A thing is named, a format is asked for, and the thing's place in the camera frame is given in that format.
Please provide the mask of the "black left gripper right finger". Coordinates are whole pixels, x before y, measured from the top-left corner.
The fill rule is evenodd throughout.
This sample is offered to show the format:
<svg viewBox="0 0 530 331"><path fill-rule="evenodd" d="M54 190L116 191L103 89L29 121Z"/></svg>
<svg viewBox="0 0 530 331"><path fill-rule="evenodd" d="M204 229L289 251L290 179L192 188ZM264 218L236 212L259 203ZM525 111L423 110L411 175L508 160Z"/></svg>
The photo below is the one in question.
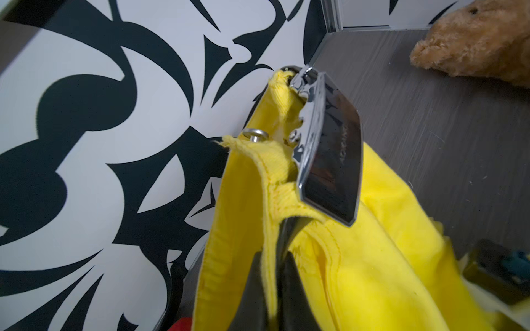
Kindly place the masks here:
<svg viewBox="0 0 530 331"><path fill-rule="evenodd" d="M280 268L280 330L310 331L321 328L306 297L294 256L287 252Z"/></svg>

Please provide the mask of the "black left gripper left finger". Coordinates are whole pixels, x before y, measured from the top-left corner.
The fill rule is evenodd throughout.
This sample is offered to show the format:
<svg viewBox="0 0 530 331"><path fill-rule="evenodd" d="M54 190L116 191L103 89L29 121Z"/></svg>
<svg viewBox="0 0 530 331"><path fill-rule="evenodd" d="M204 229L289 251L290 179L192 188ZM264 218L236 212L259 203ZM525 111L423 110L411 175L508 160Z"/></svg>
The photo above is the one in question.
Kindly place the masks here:
<svg viewBox="0 0 530 331"><path fill-rule="evenodd" d="M237 312L228 328L229 331L268 330L268 313L261 277L262 252L256 252Z"/></svg>

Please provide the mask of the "yellow trousers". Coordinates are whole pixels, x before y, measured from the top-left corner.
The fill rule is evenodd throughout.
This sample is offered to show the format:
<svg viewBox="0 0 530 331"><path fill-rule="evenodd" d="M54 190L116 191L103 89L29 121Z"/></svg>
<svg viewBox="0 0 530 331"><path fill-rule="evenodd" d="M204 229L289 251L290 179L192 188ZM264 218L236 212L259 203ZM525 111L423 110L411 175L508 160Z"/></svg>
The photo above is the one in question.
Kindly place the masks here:
<svg viewBox="0 0 530 331"><path fill-rule="evenodd" d="M289 247L323 330L519 330L499 311L483 310L458 271L442 224L428 217L410 187L369 147L357 220L351 227L304 205L295 191L292 148L302 102L288 87L294 76L270 78L249 125L272 138L259 143L225 136L229 158L197 285L194 330L227 330L240 307L252 263L264 295L267 330L280 326L276 244L281 223L309 224Z"/></svg>

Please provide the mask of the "black belt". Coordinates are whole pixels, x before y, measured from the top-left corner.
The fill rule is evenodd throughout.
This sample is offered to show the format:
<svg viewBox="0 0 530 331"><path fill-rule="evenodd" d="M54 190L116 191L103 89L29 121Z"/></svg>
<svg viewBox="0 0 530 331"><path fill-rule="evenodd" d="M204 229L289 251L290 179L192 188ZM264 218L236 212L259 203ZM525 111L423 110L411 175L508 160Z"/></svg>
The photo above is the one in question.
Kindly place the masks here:
<svg viewBox="0 0 530 331"><path fill-rule="evenodd" d="M362 183L360 116L325 72L286 66L288 87L303 102L288 141L298 168L299 200L346 227L357 219Z"/></svg>

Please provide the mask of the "red trousers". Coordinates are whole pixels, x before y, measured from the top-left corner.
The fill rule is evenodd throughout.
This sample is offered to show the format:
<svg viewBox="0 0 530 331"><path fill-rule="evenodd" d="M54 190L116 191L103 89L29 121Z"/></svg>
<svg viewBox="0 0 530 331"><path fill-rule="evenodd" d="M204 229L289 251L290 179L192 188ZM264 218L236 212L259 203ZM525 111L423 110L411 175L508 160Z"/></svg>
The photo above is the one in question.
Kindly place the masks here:
<svg viewBox="0 0 530 331"><path fill-rule="evenodd" d="M168 331L191 331L193 319L190 317L182 317L177 320Z"/></svg>

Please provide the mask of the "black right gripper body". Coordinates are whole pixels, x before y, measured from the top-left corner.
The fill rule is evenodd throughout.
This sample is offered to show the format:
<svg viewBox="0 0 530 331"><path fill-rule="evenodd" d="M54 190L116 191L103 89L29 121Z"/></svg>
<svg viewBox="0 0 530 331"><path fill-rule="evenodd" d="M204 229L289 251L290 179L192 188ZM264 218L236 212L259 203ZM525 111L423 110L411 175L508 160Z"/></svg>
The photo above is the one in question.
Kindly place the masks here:
<svg viewBox="0 0 530 331"><path fill-rule="evenodd" d="M510 306L529 298L529 254L488 239L468 254L463 277Z"/></svg>

